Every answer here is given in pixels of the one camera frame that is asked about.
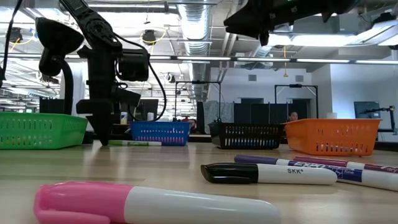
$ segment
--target table surface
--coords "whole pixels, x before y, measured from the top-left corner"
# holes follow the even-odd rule
[[[279,208],[283,223],[397,223],[397,192],[344,183],[216,185],[201,176],[201,164],[233,162],[237,154],[284,159],[303,155],[286,145],[273,151],[253,151],[222,150],[208,143],[101,147],[98,141],[59,151],[0,151],[1,223],[38,223],[32,205],[39,185],[73,180],[266,200]],[[371,157],[340,159],[398,166],[396,152],[375,151]]]

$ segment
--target green basket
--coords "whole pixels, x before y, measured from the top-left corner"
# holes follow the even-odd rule
[[[82,143],[87,120],[65,114],[0,113],[0,149],[60,149]]]

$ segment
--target purple marker cap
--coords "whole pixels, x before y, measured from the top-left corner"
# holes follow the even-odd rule
[[[302,157],[302,156],[296,156],[293,160],[299,162],[309,162],[314,164],[323,164],[323,165],[338,166],[338,167],[347,167],[348,163],[348,161],[341,161],[337,159],[322,159],[322,158]]]
[[[271,164],[271,165],[276,165],[276,162],[278,161],[278,159],[276,159],[276,158],[244,156],[244,155],[237,155],[237,156],[235,156],[234,160],[235,160],[235,162],[238,162],[238,163]]]

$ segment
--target black basket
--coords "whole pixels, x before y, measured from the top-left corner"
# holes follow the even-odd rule
[[[283,124],[209,124],[211,141],[221,149],[277,149]]]

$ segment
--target pink marker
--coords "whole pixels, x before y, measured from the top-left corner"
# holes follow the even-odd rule
[[[366,169],[366,170],[375,170],[375,171],[398,174],[398,167],[379,166],[379,165],[363,164],[359,162],[342,161],[336,159],[324,159],[324,158],[301,157],[301,156],[296,156],[293,160],[299,162],[324,164],[329,166],[347,167],[351,169],[361,169],[361,170]]]
[[[279,224],[262,200],[96,182],[43,185],[34,213],[42,224]]]

